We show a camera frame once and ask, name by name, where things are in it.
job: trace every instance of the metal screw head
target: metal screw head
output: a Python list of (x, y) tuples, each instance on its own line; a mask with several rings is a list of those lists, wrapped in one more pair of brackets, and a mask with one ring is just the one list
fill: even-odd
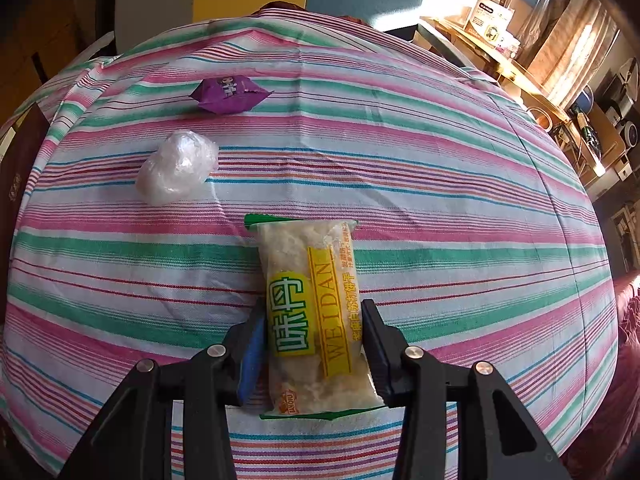
[(408, 346), (404, 349), (404, 355), (411, 359), (420, 359), (424, 355), (424, 350), (419, 346)]
[(226, 353), (226, 348), (223, 345), (211, 345), (207, 348), (207, 354), (211, 357), (222, 357)]
[(136, 369), (143, 374), (154, 369), (154, 362), (151, 359), (141, 359), (136, 364)]
[(494, 366), (487, 361), (476, 363), (476, 371), (481, 375), (491, 375), (494, 373)]

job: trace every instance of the striped cloth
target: striped cloth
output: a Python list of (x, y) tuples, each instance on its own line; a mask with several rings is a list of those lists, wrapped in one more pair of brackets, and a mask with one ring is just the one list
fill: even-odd
[[(189, 95), (246, 75), (273, 94), (217, 117)], [(353, 218), (360, 288), (437, 358), (492, 361), (558, 452), (609, 386), (607, 254), (555, 144), (475, 70), (356, 23), (292, 10), (171, 30), (59, 74), (23, 199), (0, 407), (57, 472), (131, 366), (222, 340), (262, 294), (245, 213)], [(175, 129), (220, 146), (206, 193), (151, 207), (134, 189)], [(229, 409), (240, 479), (390, 478), (402, 409), (260, 420), (262, 382)], [(173, 472), (182, 468), (176, 403)], [(449, 407), (447, 478), (457, 459)]]

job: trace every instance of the plastic wrapper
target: plastic wrapper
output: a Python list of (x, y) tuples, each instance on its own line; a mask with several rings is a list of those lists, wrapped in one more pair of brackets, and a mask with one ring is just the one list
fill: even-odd
[(382, 405), (362, 349), (354, 226), (330, 220), (251, 227), (267, 283), (270, 415)]
[(222, 115), (251, 110), (271, 93), (244, 75), (228, 75), (203, 79), (191, 97), (200, 108)]
[(191, 130), (176, 130), (142, 165), (136, 189), (150, 205), (193, 196), (218, 168), (218, 146)]

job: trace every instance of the brand logo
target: brand logo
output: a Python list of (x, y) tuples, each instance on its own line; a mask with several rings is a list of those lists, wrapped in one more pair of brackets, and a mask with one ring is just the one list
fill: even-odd
[(485, 5), (485, 4), (484, 4), (484, 3), (482, 3), (482, 2), (480, 2), (480, 3), (478, 4), (478, 7), (480, 7), (482, 10), (485, 10), (485, 11), (486, 11), (486, 12), (488, 12), (489, 14), (493, 14), (493, 13), (494, 13), (494, 10), (493, 10), (491, 7), (489, 7), (488, 5)]
[(280, 396), (280, 413), (297, 415), (299, 411), (296, 406), (296, 399), (296, 393), (293, 390), (283, 390)]
[(268, 300), (271, 333), (277, 353), (313, 354), (313, 297), (307, 277), (296, 272), (279, 272), (269, 283)]
[(351, 373), (347, 333), (342, 320), (342, 301), (335, 275), (332, 248), (308, 248), (309, 267), (318, 310), (324, 376)]

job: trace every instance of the blue gripper pad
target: blue gripper pad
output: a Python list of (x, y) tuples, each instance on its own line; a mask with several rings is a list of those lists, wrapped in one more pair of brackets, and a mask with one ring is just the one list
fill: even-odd
[[(264, 311), (264, 306), (258, 304), (254, 306), (254, 309)], [(262, 316), (256, 316), (253, 331), (246, 335), (248, 342), (240, 367), (237, 391), (240, 404), (247, 402), (249, 396), (254, 392), (255, 383), (262, 369), (262, 360), (264, 359), (266, 348), (265, 322), (266, 318), (264, 314)]]

